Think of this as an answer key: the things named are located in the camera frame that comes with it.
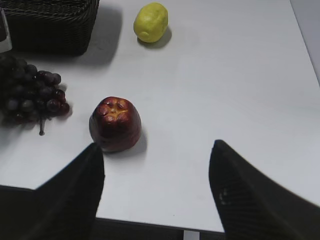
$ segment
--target white table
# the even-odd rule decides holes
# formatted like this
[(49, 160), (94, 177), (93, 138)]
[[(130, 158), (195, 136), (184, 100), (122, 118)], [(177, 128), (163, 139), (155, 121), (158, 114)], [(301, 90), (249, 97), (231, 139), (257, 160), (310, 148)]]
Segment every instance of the white table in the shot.
[(138, 109), (143, 137), (105, 156), (97, 217), (222, 232), (208, 182), (216, 139), (320, 205), (320, 91), (289, 0), (161, 2), (167, 44), (133, 33), (148, 1), (101, 0), (85, 55), (27, 56), (61, 73), (73, 114), (46, 122), (43, 137), (0, 129), (0, 184), (34, 189), (54, 176), (92, 141), (95, 106), (118, 96)]

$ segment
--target red apple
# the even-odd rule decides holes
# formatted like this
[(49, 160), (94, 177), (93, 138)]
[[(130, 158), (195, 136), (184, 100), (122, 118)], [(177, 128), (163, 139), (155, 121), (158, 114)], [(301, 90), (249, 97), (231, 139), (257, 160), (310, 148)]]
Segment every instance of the red apple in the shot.
[(141, 136), (141, 119), (135, 106), (126, 99), (109, 96), (93, 111), (90, 134), (105, 152), (132, 148)]

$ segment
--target grape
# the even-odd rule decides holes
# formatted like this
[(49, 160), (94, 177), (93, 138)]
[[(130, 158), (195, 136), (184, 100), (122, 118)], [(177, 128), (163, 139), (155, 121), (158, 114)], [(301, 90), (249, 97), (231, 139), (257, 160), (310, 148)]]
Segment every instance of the grape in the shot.
[(46, 109), (52, 113), (56, 113), (60, 109), (60, 102), (56, 99), (51, 99), (46, 103)]
[(45, 83), (43, 82), (43, 81), (35, 81), (34, 83), (33, 83), (33, 87), (35, 88), (35, 89), (41, 89), (41, 88), (43, 88), (43, 87), (45, 87), (46, 85), (45, 85)]
[(12, 72), (12, 77), (14, 79), (22, 79), (25, 75), (25, 70), (22, 67), (15, 67)]
[(16, 81), (12, 77), (9, 77), (6, 80), (4, 80), (3, 86), (10, 87), (10, 86), (14, 85), (15, 83), (16, 83)]
[(11, 98), (6, 102), (6, 109), (9, 111), (15, 111), (18, 109), (19, 101), (17, 99)]
[(61, 103), (60, 109), (59, 109), (59, 115), (63, 116), (68, 114), (70, 111), (70, 106), (68, 103), (64, 102)]
[(35, 65), (27, 65), (24, 70), (29, 73), (32, 77), (35, 77), (38, 73), (38, 69)]
[(31, 122), (36, 122), (36, 121), (39, 120), (40, 114), (39, 114), (38, 111), (33, 110), (32, 112), (29, 113), (28, 118), (29, 118), (29, 120), (30, 120)]
[(3, 67), (0, 67), (0, 77), (6, 74), (6, 70)]
[(17, 124), (23, 124), (27, 121), (26, 116), (22, 112), (16, 112), (12, 117)]
[(43, 81), (47, 86), (52, 86), (55, 81), (54, 75), (51, 72), (46, 71), (43, 75)]
[(0, 112), (4, 120), (13, 124), (40, 123), (44, 134), (44, 121), (70, 112), (66, 94), (58, 89), (61, 76), (49, 71), (38, 71), (24, 59), (0, 54)]
[(24, 100), (21, 104), (21, 110), (25, 113), (33, 111), (34, 107), (34, 103), (31, 100)]
[(22, 85), (16, 85), (11, 89), (11, 95), (13, 97), (19, 98), (21, 97), (24, 90), (25, 88)]
[(54, 85), (59, 85), (61, 83), (61, 76), (58, 73), (54, 73), (53, 78), (54, 78), (54, 81), (53, 81)]
[(32, 89), (32, 88), (26, 89), (26, 90), (23, 92), (23, 97), (24, 97), (25, 99), (28, 99), (28, 100), (35, 99), (36, 96), (37, 96), (37, 92), (36, 92), (36, 90), (34, 90), (34, 89)]
[(46, 102), (44, 100), (42, 100), (41, 98), (38, 98), (34, 101), (35, 107), (39, 110), (39, 111), (43, 111), (46, 109)]
[(49, 100), (52, 96), (53, 90), (49, 86), (45, 86), (39, 90), (39, 95), (44, 100)]
[(4, 69), (11, 69), (16, 63), (16, 59), (8, 54), (0, 54), (0, 66)]
[(24, 59), (17, 59), (16, 60), (16, 65), (18, 66), (18, 67), (20, 67), (20, 68), (25, 68), (26, 66), (27, 66), (27, 61), (26, 60), (24, 60)]
[(25, 83), (25, 84), (30, 84), (34, 81), (35, 79), (29, 74), (29, 73), (26, 73), (23, 78), (22, 78), (22, 82)]
[(43, 81), (44, 80), (44, 78), (45, 78), (45, 73), (46, 73), (46, 71), (38, 71), (37, 72), (37, 74), (36, 74), (36, 79), (37, 80), (40, 80), (40, 81)]
[(66, 94), (64, 91), (57, 89), (54, 93), (53, 93), (53, 97), (57, 100), (59, 100), (61, 103), (65, 103), (66, 102)]

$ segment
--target lemon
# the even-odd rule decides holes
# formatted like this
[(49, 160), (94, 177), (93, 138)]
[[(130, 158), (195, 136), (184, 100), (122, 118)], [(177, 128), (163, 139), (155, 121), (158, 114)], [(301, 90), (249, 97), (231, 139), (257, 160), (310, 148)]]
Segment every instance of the lemon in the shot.
[(133, 30), (137, 37), (146, 43), (158, 41), (168, 26), (168, 11), (157, 2), (152, 2), (143, 8), (135, 18)]

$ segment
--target wicker basket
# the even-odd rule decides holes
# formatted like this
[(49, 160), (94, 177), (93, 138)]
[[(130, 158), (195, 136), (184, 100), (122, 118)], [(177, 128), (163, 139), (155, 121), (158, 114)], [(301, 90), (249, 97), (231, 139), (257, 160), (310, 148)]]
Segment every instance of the wicker basket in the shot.
[(13, 50), (82, 55), (86, 52), (99, 0), (0, 0)]

